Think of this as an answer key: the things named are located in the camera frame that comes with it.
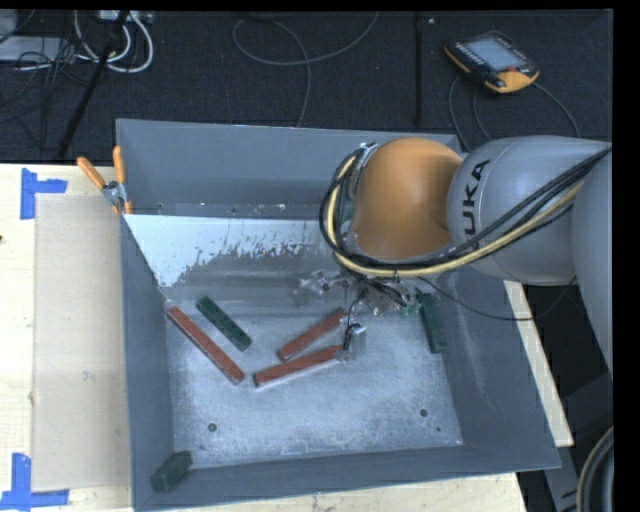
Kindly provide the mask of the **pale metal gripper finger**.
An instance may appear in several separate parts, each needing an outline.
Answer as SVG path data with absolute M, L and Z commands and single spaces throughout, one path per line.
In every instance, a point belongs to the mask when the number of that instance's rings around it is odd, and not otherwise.
M 340 282 L 340 273 L 318 270 L 299 279 L 299 288 L 307 291 L 330 291 Z
M 338 304 L 341 293 L 336 290 L 321 290 L 298 287 L 293 291 L 293 301 L 297 307 L 319 307 L 321 304 Z

